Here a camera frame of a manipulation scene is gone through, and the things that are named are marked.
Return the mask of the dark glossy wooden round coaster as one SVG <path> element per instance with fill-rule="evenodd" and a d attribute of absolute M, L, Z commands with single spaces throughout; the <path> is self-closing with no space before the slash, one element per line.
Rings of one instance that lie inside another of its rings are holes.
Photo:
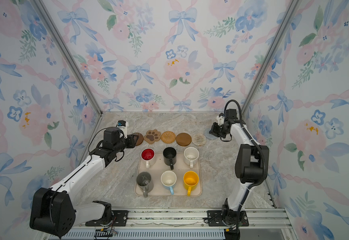
<path fill-rule="evenodd" d="M 135 142 L 135 146 L 139 146 L 144 141 L 144 136 L 141 133 L 133 133 L 133 140 Z"/>

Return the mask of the cork paw print coaster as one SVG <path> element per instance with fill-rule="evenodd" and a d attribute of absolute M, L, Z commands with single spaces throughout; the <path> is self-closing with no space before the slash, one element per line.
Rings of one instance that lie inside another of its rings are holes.
<path fill-rule="evenodd" d="M 144 135 L 144 140 L 148 144 L 154 144 L 155 142 L 158 142 L 161 139 L 161 132 L 158 130 L 149 130 Z"/>

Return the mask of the plain round wooden coaster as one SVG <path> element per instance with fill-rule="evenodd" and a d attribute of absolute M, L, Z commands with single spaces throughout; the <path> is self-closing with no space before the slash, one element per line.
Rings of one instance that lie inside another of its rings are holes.
<path fill-rule="evenodd" d="M 176 143 L 182 147 L 186 147 L 191 144 L 191 136 L 188 133 L 180 133 L 175 138 Z"/>

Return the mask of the woven rattan round coaster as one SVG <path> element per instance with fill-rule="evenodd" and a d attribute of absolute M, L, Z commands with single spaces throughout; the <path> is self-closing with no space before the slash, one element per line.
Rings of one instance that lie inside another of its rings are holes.
<path fill-rule="evenodd" d="M 165 144 L 171 144 L 175 141 L 176 134 L 172 131 L 166 131 L 161 134 L 161 140 Z"/>

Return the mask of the grey woven round coaster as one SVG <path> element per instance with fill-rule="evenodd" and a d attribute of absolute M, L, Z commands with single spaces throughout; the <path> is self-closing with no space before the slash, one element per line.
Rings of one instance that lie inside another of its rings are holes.
<path fill-rule="evenodd" d="M 218 139 L 218 137 L 216 137 L 216 136 L 214 136 L 214 135 L 212 135 L 211 133 L 210 133 L 210 129 L 208 129 L 208 128 L 206 128 L 205 130 L 204 130 L 204 136 L 208 139 L 208 140 L 211 140 L 211 141 L 213 141 L 213 140 L 216 140 L 216 139 Z"/>

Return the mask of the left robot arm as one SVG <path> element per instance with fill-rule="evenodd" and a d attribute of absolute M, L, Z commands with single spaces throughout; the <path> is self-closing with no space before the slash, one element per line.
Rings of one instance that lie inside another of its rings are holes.
<path fill-rule="evenodd" d="M 78 192 L 110 163 L 120 161 L 118 153 L 133 149 L 138 135 L 128 134 L 129 123 L 118 121 L 115 127 L 104 129 L 103 140 L 70 174 L 49 188 L 40 188 L 33 195 L 30 228 L 61 238 L 70 229 L 86 222 L 108 227 L 116 217 L 112 205 L 104 201 L 75 206 Z"/>

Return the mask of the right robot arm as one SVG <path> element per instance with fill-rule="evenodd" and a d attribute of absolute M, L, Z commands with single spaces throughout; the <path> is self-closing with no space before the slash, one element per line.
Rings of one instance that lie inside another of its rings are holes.
<path fill-rule="evenodd" d="M 216 117 L 211 135 L 222 141 L 229 135 L 239 144 L 239 150 L 234 165 L 234 172 L 238 179 L 232 193 L 225 200 L 221 209 L 221 220 L 228 226 L 237 227 L 243 218 L 243 205 L 252 189 L 261 185 L 267 176 L 269 149 L 260 145 L 249 133 L 246 125 L 236 117 L 226 119 L 222 115 Z"/>

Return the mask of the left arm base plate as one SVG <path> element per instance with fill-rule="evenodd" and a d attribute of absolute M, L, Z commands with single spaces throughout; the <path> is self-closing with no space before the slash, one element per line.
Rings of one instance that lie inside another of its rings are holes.
<path fill-rule="evenodd" d="M 108 222 L 106 219 L 92 220 L 85 223 L 86 227 L 125 227 L 128 220 L 128 211 L 112 210 L 112 218 Z"/>

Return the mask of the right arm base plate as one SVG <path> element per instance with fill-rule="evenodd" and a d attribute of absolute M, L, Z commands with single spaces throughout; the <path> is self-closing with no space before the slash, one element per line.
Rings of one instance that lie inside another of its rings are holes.
<path fill-rule="evenodd" d="M 248 227 L 248 217 L 246 211 L 241 211 L 239 214 L 235 211 L 207 211 L 207 217 L 204 222 L 210 227 L 234 227 L 238 222 L 239 227 Z"/>

